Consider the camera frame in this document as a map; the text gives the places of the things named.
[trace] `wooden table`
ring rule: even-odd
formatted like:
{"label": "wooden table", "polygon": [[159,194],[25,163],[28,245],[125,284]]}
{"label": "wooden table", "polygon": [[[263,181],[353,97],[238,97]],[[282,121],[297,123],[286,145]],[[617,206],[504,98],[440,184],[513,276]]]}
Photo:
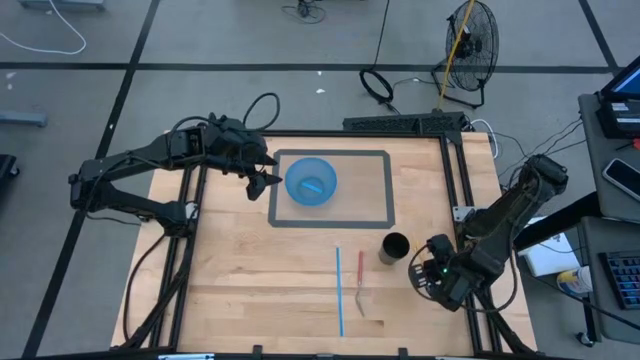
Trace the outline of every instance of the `wooden table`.
{"label": "wooden table", "polygon": [[[486,134],[465,133],[464,151],[476,206],[488,206],[500,189]],[[377,259],[390,231],[414,244],[436,234],[453,239],[450,205],[437,139],[267,138],[279,149],[385,150],[391,158],[396,224],[379,229],[274,228],[267,222],[267,190],[256,202],[246,199],[246,180],[210,171],[204,192],[182,332],[185,352],[337,353],[394,355],[472,355],[464,311],[450,312],[414,293],[407,277],[408,257],[394,266]],[[450,149],[459,204],[462,188]],[[157,171],[149,198],[175,200],[181,172]],[[156,223],[141,227],[132,264],[162,233]],[[168,240],[143,263],[133,284],[129,331],[155,304]],[[346,336],[339,336],[335,248],[342,249]],[[365,252],[362,318],[354,301],[358,251]],[[493,285],[496,306],[512,289],[511,272]],[[523,342],[536,347],[523,291],[503,316]],[[161,344],[167,343],[173,306],[165,313]],[[122,309],[113,344],[123,342]],[[483,347],[490,349],[481,326]]]}

